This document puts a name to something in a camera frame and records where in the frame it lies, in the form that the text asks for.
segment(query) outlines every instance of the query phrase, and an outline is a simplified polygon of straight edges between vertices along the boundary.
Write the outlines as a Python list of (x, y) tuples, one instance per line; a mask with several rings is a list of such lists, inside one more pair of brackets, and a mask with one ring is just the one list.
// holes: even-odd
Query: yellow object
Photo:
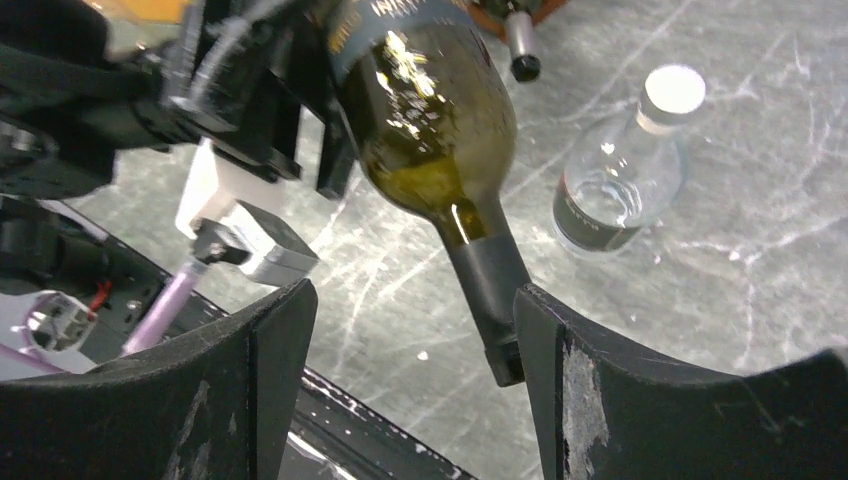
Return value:
[(117, 15), (126, 20), (145, 23), (180, 22), (183, 8), (191, 0), (85, 0), (107, 17)]

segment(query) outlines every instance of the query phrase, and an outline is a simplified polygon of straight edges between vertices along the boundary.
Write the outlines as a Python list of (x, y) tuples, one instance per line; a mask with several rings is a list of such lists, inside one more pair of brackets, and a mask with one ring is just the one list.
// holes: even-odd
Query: red wire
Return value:
[(106, 299), (109, 298), (109, 293), (112, 291), (112, 282), (106, 280), (103, 283), (97, 284), (97, 293), (94, 295), (94, 298), (91, 299), (91, 303), (88, 305), (88, 320), (94, 321), (94, 312), (100, 309), (104, 303), (106, 303)]

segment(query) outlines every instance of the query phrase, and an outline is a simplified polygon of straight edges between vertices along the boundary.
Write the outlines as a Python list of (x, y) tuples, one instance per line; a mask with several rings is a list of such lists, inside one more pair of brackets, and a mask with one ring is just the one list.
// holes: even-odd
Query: white bottle cap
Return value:
[(646, 129), (673, 130), (691, 120), (706, 96), (707, 85), (694, 69), (664, 65), (645, 80), (637, 118)]

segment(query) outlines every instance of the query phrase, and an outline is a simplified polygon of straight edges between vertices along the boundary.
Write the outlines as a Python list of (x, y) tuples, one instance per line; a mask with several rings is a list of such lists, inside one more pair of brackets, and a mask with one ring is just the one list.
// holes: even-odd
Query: gray marble surface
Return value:
[[(534, 280), (661, 352), (755, 372), (848, 343), (848, 6), (844, 0), (571, 0), (540, 26), (545, 71), (508, 78), (520, 122), (504, 206)], [(582, 128), (631, 104), (653, 68), (701, 71), (707, 116), (691, 178), (626, 254), (578, 261), (554, 240), (550, 202)], [(322, 263), (308, 363), (486, 480), (541, 478), (523, 387), (498, 389), (435, 232), (353, 175), (333, 203), (310, 190), (321, 127), (304, 120), (279, 214)], [(171, 270), (188, 148), (130, 152), (83, 212)], [(200, 290), (234, 310), (267, 290), (216, 268)]]

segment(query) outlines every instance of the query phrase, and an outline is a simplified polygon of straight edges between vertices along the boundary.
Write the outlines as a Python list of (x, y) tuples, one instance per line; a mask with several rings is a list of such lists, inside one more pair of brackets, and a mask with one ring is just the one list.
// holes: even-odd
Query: clear bottle label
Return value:
[(324, 29), (336, 80), (344, 81), (353, 64), (388, 32), (428, 24), (476, 28), (467, 0), (343, 0)]
[(639, 227), (616, 227), (601, 223), (583, 212), (560, 178), (554, 195), (554, 222), (566, 240), (587, 252), (612, 252), (623, 247), (639, 231)]

